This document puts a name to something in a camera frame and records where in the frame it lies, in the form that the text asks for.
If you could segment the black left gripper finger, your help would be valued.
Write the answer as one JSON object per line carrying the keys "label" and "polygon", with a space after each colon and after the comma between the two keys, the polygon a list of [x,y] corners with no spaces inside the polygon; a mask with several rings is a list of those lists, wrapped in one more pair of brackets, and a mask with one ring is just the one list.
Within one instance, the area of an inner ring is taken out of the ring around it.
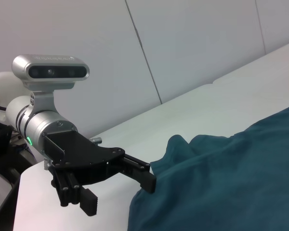
{"label": "black left gripper finger", "polygon": [[135,157],[125,154],[122,161],[121,173],[138,183],[147,193],[154,193],[157,178],[150,172],[150,164]]}
{"label": "black left gripper finger", "polygon": [[89,189],[85,189],[77,180],[74,173],[66,170],[49,168],[53,176],[51,182],[56,189],[62,207],[79,204],[87,216],[97,214],[98,197]]}

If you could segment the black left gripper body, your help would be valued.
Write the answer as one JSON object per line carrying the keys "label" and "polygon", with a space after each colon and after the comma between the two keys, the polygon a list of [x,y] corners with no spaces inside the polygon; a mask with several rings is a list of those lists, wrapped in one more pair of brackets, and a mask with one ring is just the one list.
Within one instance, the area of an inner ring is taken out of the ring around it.
{"label": "black left gripper body", "polygon": [[122,170],[122,148],[97,146],[76,131],[47,134],[43,141],[51,172],[72,173],[81,185],[104,181]]}

